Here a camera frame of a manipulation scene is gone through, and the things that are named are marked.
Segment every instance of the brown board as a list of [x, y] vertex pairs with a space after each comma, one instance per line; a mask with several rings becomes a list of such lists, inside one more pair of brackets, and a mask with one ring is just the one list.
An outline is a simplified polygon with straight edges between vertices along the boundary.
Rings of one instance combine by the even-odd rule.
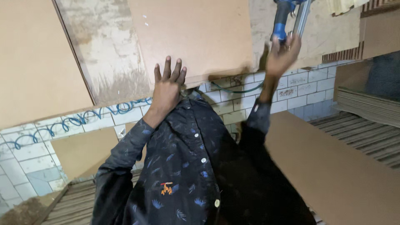
[[93, 105], [51, 0], [0, 7], [0, 128]]
[[51, 141], [68, 179], [96, 174], [118, 144], [113, 127]]
[[241, 0], [129, 0], [150, 82], [165, 57], [188, 68], [186, 83], [208, 74], [238, 74], [252, 66], [248, 2]]
[[266, 146], [326, 224], [399, 224], [399, 172], [289, 112], [271, 115]]

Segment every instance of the white tiled wall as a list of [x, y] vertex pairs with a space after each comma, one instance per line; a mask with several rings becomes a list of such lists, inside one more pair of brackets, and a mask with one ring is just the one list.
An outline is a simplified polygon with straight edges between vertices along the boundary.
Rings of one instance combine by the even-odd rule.
[[[312, 71], [299, 69], [286, 72], [273, 96], [271, 113], [288, 110], [306, 121], [332, 113], [330, 106], [336, 65], [334, 62], [317, 65]], [[242, 91], [257, 87], [264, 77], [264, 73], [258, 72], [224, 78], [215, 83], [228, 90]], [[235, 124], [249, 116], [261, 89], [243, 94], [218, 90], [209, 82], [199, 87], [202, 96], [221, 116], [230, 133], [237, 132]], [[16, 149], [10, 143], [0, 145], [0, 200], [3, 198], [5, 201], [0, 202], [0, 215], [22, 200], [59, 191], [69, 182], [51, 146], [51, 140], [105, 127], [114, 127], [117, 137], [121, 139], [126, 133], [125, 123], [140, 120], [149, 107], [147, 103], [141, 102], [134, 104], [134, 108], [128, 113], [117, 115], [103, 108], [101, 119], [88, 113], [85, 116], [86, 124], [83, 125], [76, 126], [72, 124], [73, 121], [66, 120], [65, 123], [69, 126], [68, 132], [64, 131], [62, 125], [55, 125], [52, 129], [54, 137], [48, 131], [37, 132], [37, 130], [50, 128], [53, 123], [60, 123], [67, 117], [76, 119], [79, 117], [76, 114], [55, 117], [0, 131], [0, 144], [5, 141], [15, 141], [21, 135], [33, 135], [35, 132], [38, 140], [38, 143], [34, 143], [32, 137], [20, 138], [18, 143], [23, 145], [21, 149]], [[110, 109], [116, 112], [116, 105], [110, 106]]]

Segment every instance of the right hand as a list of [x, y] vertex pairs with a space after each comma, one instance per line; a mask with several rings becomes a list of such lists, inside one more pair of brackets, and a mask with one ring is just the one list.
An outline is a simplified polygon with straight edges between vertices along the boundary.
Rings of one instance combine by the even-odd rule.
[[283, 73], [297, 60], [301, 47], [298, 35], [288, 35], [285, 45], [281, 46], [278, 38], [272, 38], [271, 51], [267, 57], [266, 75], [282, 76]]
[[183, 67], [182, 70], [181, 67], [182, 60], [179, 58], [171, 74], [171, 57], [167, 56], [162, 77], [158, 63], [154, 68], [156, 84], [154, 86], [153, 101], [143, 117], [144, 121], [152, 128], [157, 127], [181, 99], [180, 88], [185, 82], [187, 71], [186, 67]]

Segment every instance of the blue tool handle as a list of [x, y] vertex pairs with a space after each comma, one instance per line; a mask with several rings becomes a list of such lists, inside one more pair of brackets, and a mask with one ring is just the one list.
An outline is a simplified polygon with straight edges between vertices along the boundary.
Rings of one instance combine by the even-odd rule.
[[286, 21], [288, 20], [289, 13], [292, 11], [293, 4], [287, 0], [278, 0], [277, 5], [278, 7], [276, 9], [274, 31], [272, 33], [271, 40], [272, 37], [276, 35], [280, 42], [284, 42], [286, 40]]

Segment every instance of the embroidered logo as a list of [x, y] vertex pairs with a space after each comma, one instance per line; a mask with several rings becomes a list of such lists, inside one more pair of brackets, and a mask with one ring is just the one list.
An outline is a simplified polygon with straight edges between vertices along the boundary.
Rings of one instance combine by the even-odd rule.
[[164, 190], [161, 190], [161, 194], [164, 195], [165, 193], [168, 193], [169, 195], [172, 194], [172, 188], [171, 187], [167, 187], [167, 185], [172, 184], [172, 182], [166, 182], [166, 183], [162, 183], [160, 185], [164, 185]]

